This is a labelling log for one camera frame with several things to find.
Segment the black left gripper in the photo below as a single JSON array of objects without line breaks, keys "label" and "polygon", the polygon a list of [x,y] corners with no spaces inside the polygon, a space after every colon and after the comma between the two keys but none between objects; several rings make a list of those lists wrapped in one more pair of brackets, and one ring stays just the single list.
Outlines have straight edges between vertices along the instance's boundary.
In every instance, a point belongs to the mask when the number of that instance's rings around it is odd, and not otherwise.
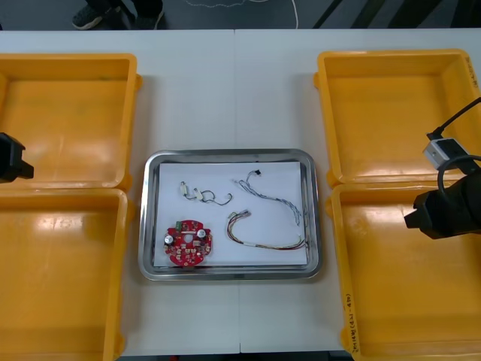
[{"label": "black left gripper", "polygon": [[11,183],[18,177],[32,179],[34,167],[23,161],[25,147],[15,138],[1,133],[1,182]]}]

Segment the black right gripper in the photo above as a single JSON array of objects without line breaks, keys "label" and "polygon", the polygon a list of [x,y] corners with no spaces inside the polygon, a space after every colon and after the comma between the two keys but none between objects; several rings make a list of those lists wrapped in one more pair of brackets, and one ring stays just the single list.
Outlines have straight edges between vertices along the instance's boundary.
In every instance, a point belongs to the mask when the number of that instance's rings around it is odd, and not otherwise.
[{"label": "black right gripper", "polygon": [[441,190],[418,195],[411,213],[404,216],[408,229],[419,229],[432,239],[472,233],[472,214],[467,194],[470,183],[460,180]]}]

